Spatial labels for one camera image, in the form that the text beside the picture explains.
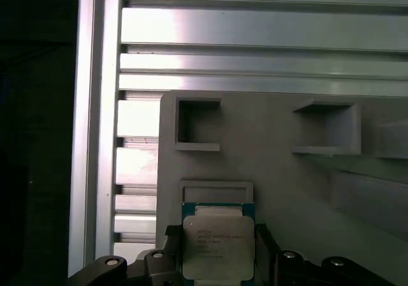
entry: metal frame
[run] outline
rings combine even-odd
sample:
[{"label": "metal frame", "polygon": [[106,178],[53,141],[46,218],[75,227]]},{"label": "metal frame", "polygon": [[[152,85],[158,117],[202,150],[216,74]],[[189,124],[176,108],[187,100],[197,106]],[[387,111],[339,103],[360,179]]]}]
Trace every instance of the metal frame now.
[{"label": "metal frame", "polygon": [[113,254],[122,0],[105,0],[95,257]]},{"label": "metal frame", "polygon": [[68,276],[95,257],[103,1],[79,0]]}]

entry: screw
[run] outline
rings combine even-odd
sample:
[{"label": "screw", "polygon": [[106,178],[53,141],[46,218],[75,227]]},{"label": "screw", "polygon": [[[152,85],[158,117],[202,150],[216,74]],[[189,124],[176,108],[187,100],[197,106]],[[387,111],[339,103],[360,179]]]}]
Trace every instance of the screw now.
[{"label": "screw", "polygon": [[113,265],[116,265],[117,263],[118,263],[117,260],[115,260],[115,259],[110,259],[109,261],[106,262],[106,265],[108,265],[108,266],[113,266]]},{"label": "screw", "polygon": [[294,259],[296,257],[296,255],[293,252],[285,252],[283,256],[286,257],[287,259]]},{"label": "screw", "polygon": [[332,259],[332,260],[331,260],[331,263],[332,263],[334,266],[344,266],[344,262],[341,261],[340,259]]}]

